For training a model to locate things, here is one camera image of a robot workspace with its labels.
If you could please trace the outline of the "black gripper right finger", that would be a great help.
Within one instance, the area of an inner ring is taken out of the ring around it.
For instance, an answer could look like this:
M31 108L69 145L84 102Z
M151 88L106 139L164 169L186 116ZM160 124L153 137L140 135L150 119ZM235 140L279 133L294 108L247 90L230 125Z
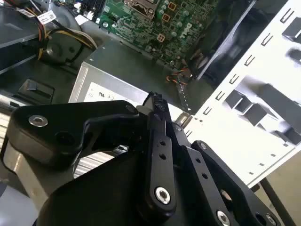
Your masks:
M256 194L203 141L190 143L172 123L173 138L204 208L208 226L279 226Z

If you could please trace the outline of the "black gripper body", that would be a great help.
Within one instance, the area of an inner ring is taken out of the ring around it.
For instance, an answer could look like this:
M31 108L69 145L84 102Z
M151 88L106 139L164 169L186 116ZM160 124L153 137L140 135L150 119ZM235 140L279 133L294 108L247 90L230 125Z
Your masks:
M135 150L57 189L39 226L206 226L194 182L175 151Z

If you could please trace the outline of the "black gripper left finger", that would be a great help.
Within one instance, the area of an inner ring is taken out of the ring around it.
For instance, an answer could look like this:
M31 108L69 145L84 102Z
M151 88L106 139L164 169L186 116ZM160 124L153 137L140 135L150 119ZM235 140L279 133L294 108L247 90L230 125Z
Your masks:
M149 114L122 100L15 110L9 144L31 163L38 183L50 190L43 205L63 185L125 153L172 151L166 100L150 93L143 106L150 108Z

